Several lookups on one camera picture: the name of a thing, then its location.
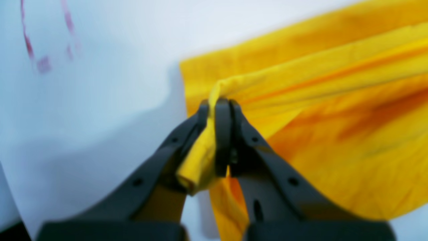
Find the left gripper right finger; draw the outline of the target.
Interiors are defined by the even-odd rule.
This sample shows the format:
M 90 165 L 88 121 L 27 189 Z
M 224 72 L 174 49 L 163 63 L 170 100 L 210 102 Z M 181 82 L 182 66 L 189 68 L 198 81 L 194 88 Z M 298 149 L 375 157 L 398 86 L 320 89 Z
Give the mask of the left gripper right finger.
M 215 103 L 215 171 L 237 178 L 249 217 L 245 241 L 394 241 L 385 221 L 334 204 L 281 158 L 234 100 Z

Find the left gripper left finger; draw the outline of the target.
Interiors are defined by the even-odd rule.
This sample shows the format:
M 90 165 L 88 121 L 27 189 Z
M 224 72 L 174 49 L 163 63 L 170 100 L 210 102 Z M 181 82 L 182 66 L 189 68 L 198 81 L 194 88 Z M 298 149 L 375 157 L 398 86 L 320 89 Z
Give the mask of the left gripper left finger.
M 209 105 L 178 125 L 112 193 L 85 212 L 47 222 L 38 241 L 188 241 L 180 223 L 187 191 L 176 172 L 204 130 Z

